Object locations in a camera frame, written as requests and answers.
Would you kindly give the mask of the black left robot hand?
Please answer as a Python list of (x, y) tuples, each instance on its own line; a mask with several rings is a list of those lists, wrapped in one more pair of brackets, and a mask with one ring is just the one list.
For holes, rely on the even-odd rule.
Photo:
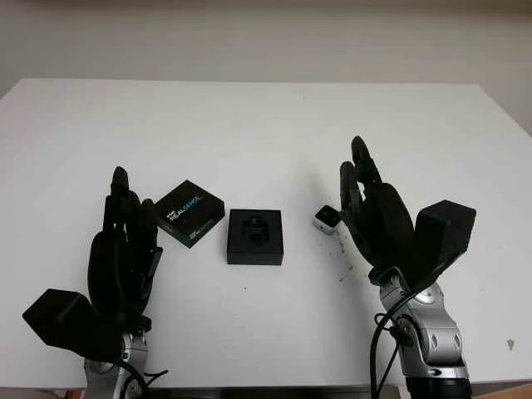
[(105, 200), (103, 225), (91, 243), (87, 282), (98, 316), (127, 332), (151, 330), (145, 314), (163, 249), (151, 199), (130, 189), (126, 170), (117, 166)]

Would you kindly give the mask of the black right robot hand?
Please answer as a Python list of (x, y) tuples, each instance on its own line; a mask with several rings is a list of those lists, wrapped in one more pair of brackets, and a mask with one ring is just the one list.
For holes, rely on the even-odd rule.
[(377, 285), (390, 268), (407, 258), (414, 227), (397, 190), (382, 180), (361, 136), (351, 143), (352, 160), (340, 166), (340, 216), (357, 249), (372, 266)]

